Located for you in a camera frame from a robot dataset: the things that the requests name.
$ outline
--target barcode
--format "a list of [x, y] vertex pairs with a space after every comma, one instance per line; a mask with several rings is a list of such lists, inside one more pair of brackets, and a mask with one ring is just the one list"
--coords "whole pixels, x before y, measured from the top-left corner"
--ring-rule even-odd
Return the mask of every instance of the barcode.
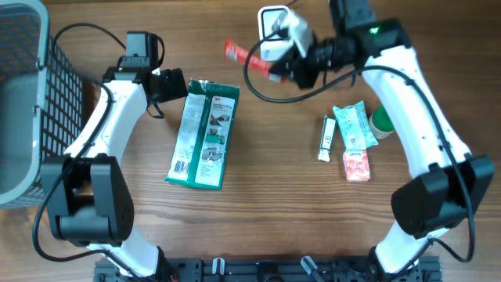
[[174, 167], [174, 172], [175, 173], [188, 174], [188, 172], [189, 172], [189, 162], [176, 161], [175, 167]]

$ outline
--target brown tabletop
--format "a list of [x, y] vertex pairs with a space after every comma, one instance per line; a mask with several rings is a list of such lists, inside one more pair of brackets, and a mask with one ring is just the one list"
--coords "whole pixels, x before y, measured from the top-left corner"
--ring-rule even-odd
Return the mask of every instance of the brown tabletop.
[[[380, 19], [398, 17], [418, 52], [421, 69], [445, 116], [474, 154], [501, 167], [501, 39], [499, 1], [371, 1]], [[222, 191], [192, 190], [164, 181], [180, 125], [183, 100], [161, 104], [164, 120], [144, 114], [133, 130], [122, 172], [135, 202], [135, 225], [168, 258], [329, 258], [365, 255], [394, 221], [391, 194], [410, 180], [396, 134], [369, 149], [371, 180], [346, 183], [339, 131], [331, 162], [316, 159], [323, 116], [332, 106], [360, 100], [369, 113], [380, 102], [362, 81], [349, 82], [289, 105], [266, 103], [243, 82], [242, 67], [224, 61], [226, 38], [250, 48], [258, 40], [257, 12], [269, 0], [48, 4], [51, 30], [76, 22], [99, 24], [125, 41], [127, 31], [150, 31], [166, 45], [164, 68], [181, 67], [186, 80], [242, 86], [232, 128]], [[326, 1], [299, 0], [294, 7], [319, 38], [334, 36]], [[74, 66], [99, 78], [124, 52], [106, 35], [86, 27], [60, 39]], [[291, 97], [292, 83], [250, 79], [266, 95]], [[501, 182], [494, 178], [476, 215], [477, 249], [463, 265], [439, 246], [445, 281], [501, 280]], [[0, 280], [90, 281], [98, 255], [58, 264], [31, 246], [36, 208], [0, 211]], [[467, 226], [444, 240], [461, 254]], [[40, 240], [53, 255], [77, 249], [53, 239], [43, 219]]]

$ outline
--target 3m package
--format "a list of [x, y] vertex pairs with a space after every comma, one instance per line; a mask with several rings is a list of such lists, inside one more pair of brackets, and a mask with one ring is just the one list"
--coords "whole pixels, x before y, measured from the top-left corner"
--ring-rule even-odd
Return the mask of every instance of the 3m package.
[[240, 87], [191, 80], [166, 181], [219, 190]]

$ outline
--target red package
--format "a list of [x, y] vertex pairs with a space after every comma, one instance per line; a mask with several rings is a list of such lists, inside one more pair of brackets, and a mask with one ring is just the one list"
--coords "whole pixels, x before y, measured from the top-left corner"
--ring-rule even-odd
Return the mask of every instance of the red package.
[[366, 150], [344, 152], [343, 162], [346, 181], [369, 181], [369, 158]]
[[[249, 52], [238, 46], [233, 40], [226, 39], [225, 44], [225, 60], [229, 58], [236, 61], [237, 63], [245, 64], [245, 59], [249, 55]], [[272, 63], [265, 62], [257, 56], [252, 56], [249, 61], [249, 69], [256, 70], [266, 76], [269, 80], [277, 82], [285, 82], [285, 78], [281, 78], [275, 74], [270, 74], [269, 69], [272, 67]]]

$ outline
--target plastic basket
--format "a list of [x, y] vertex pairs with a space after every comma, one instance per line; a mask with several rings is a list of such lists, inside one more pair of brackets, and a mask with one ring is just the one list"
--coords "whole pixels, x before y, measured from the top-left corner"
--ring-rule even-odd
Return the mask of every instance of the plastic basket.
[[40, 165], [80, 134], [82, 83], [63, 51], [50, 52], [49, 14], [41, 2], [0, 0], [0, 208], [37, 205]]

